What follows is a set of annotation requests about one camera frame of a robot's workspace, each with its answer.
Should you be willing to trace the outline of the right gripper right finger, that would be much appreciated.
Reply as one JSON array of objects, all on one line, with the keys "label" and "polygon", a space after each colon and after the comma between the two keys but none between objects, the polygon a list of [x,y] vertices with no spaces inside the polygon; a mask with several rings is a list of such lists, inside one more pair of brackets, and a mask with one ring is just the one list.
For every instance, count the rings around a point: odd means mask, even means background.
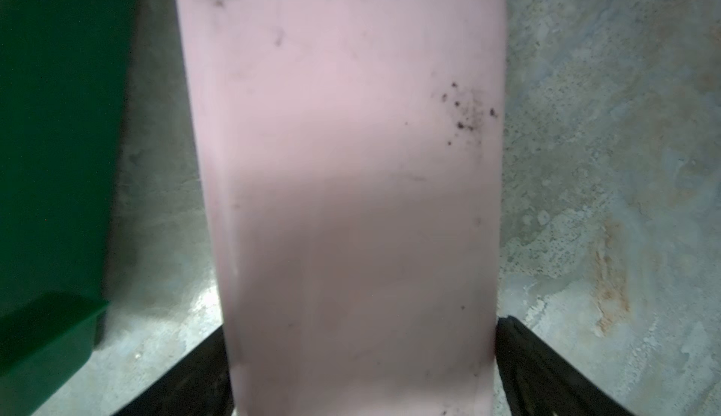
[{"label": "right gripper right finger", "polygon": [[632,416],[515,317],[498,319],[495,355],[512,416]]}]

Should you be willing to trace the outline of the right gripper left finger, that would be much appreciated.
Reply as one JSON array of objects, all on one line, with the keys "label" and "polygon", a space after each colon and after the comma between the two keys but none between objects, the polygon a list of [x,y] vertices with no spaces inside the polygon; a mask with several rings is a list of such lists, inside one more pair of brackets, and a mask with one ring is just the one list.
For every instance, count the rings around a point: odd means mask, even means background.
[{"label": "right gripper left finger", "polygon": [[116,416],[214,416],[233,412],[225,337],[218,328]]}]

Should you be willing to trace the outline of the pink pencil case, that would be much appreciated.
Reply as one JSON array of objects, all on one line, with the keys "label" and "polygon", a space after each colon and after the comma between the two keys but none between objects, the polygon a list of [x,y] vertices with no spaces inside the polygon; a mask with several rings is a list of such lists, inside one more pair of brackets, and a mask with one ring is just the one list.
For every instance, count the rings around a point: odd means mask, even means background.
[{"label": "pink pencil case", "polygon": [[176,0],[241,415],[489,415],[505,0]]}]

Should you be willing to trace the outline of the green storage tray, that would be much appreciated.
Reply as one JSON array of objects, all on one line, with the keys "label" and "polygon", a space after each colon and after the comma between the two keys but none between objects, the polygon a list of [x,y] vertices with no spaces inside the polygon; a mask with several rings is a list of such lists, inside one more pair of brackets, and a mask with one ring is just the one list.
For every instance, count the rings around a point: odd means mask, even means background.
[{"label": "green storage tray", "polygon": [[89,359],[136,0],[1,0],[1,411]]}]

